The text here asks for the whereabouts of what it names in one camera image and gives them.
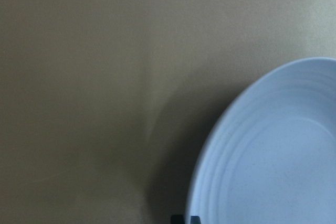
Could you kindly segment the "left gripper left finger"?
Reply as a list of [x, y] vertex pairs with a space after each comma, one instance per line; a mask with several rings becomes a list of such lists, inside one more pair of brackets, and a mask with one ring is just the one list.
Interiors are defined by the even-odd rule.
[[171, 215], [170, 224], [184, 224], [183, 215]]

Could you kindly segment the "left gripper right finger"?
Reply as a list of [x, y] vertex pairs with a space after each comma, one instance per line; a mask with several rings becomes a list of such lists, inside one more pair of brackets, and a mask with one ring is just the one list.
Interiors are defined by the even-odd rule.
[[201, 224], [201, 219], [199, 216], [191, 216], [190, 224]]

